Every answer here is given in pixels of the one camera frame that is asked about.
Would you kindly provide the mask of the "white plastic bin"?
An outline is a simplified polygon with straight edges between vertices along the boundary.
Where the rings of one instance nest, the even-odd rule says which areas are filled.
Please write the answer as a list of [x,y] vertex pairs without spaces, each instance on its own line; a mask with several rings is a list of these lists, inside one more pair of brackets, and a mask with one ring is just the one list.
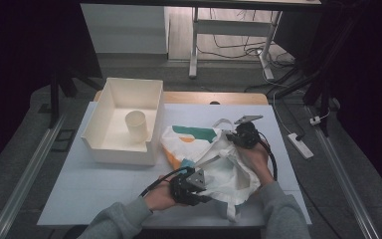
[[[160,134],[164,103],[155,108],[116,107],[108,93],[162,93],[160,80],[108,78],[96,101],[95,109],[83,132],[82,139],[97,162],[133,165],[154,165],[160,151]],[[125,116],[132,111],[146,115],[146,141],[130,138]]]

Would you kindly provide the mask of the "white cabinet panel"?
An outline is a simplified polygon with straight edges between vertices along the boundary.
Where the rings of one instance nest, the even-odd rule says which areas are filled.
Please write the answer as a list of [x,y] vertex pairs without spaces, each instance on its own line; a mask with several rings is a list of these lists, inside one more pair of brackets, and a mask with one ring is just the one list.
[[166,7],[84,3],[81,8],[97,53],[168,53]]

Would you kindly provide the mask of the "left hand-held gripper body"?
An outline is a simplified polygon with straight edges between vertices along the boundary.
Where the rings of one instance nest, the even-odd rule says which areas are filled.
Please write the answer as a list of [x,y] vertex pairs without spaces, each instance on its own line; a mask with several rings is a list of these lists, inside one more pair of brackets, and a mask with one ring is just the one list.
[[169,183],[172,198],[176,203],[184,205],[199,204],[195,195],[206,190],[204,170],[189,166],[178,168]]

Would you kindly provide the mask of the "person's right hand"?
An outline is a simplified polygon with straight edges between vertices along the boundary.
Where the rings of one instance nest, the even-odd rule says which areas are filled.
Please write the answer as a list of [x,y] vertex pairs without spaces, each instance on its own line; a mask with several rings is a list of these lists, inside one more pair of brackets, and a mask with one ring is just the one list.
[[242,149],[242,154],[262,186],[275,181],[268,167],[269,155],[261,144],[258,143],[252,149]]

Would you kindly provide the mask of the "wooden table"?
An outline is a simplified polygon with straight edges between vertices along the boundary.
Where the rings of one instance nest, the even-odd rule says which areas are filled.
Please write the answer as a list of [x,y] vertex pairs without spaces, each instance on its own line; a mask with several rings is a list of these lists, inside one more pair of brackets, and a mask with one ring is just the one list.
[[108,93],[116,107],[155,108],[160,104],[200,105],[267,105],[267,97],[255,93],[214,92],[162,92],[150,93]]

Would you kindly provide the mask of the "white power strip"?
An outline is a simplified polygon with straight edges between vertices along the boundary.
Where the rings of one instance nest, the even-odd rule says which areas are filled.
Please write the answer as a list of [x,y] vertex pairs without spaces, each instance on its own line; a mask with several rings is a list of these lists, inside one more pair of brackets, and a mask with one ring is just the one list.
[[297,149],[297,151],[301,154],[301,156],[304,159],[313,158],[312,151],[306,146],[306,144],[301,139],[297,138],[297,135],[295,133],[290,133],[287,136],[287,139]]

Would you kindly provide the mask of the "desk with white frame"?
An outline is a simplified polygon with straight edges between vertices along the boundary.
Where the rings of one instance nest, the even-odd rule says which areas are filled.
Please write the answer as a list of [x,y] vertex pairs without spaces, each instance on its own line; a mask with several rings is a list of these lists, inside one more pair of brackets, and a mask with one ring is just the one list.
[[[100,5],[130,5],[130,6],[163,6],[191,7],[192,45],[190,52],[189,78],[197,76],[197,42],[201,34],[224,36],[257,36],[266,37],[266,45],[257,51],[267,80],[274,75],[267,60],[267,55],[274,38],[279,19],[283,11],[314,11],[320,10],[320,0],[80,0],[85,4]],[[203,20],[199,18],[201,8],[270,10],[276,16],[270,22],[243,22],[232,20]]]

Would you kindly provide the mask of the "person's left hand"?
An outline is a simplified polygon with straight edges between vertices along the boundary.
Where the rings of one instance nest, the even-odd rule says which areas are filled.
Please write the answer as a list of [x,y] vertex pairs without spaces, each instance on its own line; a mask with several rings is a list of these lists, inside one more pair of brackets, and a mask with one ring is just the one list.
[[151,211],[160,211],[176,205],[170,193],[170,184],[161,182],[153,190],[144,196],[144,201]]

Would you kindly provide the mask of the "white tote bag coloured shapes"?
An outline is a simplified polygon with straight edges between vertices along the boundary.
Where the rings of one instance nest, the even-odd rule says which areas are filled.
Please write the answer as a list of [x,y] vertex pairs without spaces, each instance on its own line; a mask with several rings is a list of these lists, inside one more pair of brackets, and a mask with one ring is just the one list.
[[228,119],[219,119],[210,127],[170,125],[162,133],[161,144],[174,169],[189,166],[204,170],[205,190],[200,195],[219,201],[223,216],[236,222],[239,207],[261,184],[227,139],[233,132]]

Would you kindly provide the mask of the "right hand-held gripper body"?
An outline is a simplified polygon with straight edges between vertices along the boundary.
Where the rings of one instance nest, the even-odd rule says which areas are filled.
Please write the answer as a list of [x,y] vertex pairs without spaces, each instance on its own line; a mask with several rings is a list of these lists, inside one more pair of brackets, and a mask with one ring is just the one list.
[[242,116],[235,121],[236,132],[233,143],[239,147],[252,149],[257,143],[261,143],[259,131],[254,125],[254,120],[260,120],[262,116]]

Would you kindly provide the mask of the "black stand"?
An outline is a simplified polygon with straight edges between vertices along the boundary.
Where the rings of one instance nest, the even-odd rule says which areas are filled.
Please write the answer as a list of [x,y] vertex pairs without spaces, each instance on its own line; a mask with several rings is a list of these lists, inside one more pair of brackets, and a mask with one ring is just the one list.
[[74,83],[74,79],[86,84],[96,91],[102,89],[102,85],[94,81],[94,78],[101,79],[102,73],[100,67],[96,67],[89,73],[86,70],[80,71],[70,66],[59,66],[50,79],[51,92],[51,121],[49,128],[53,128],[60,118],[60,96],[59,91],[68,98],[74,98],[79,90]]

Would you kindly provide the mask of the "aluminium floor rail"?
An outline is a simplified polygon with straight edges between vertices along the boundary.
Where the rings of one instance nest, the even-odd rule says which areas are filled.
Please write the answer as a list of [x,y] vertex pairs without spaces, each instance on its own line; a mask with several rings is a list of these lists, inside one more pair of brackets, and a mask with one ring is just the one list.
[[67,118],[62,113],[51,128],[45,131],[38,147],[0,213],[0,239],[5,239],[21,209],[34,181]]
[[344,165],[342,164],[337,151],[334,148],[333,143],[329,139],[327,134],[327,118],[330,116],[330,110],[322,114],[314,114],[310,107],[304,107],[306,113],[309,115],[309,119],[314,117],[320,117],[321,122],[317,125],[312,125],[315,130],[315,134],[323,148],[326,158],[329,161],[330,167],[334,172],[334,175],[339,183],[339,186],[346,198],[346,201],[353,211],[353,215],[358,223],[358,226],[365,239],[380,239],[379,232],[373,223],[373,220],[368,213],[365,204],[358,195],[354,184],[352,183],[349,174],[347,173]]

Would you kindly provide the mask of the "white cup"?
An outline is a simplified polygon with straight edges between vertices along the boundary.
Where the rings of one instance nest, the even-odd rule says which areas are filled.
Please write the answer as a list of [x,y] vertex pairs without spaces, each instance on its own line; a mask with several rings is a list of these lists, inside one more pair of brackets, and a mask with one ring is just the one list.
[[129,112],[125,118],[125,123],[130,135],[130,138],[135,142],[146,141],[148,132],[147,132],[147,123],[146,115],[142,111],[132,111]]

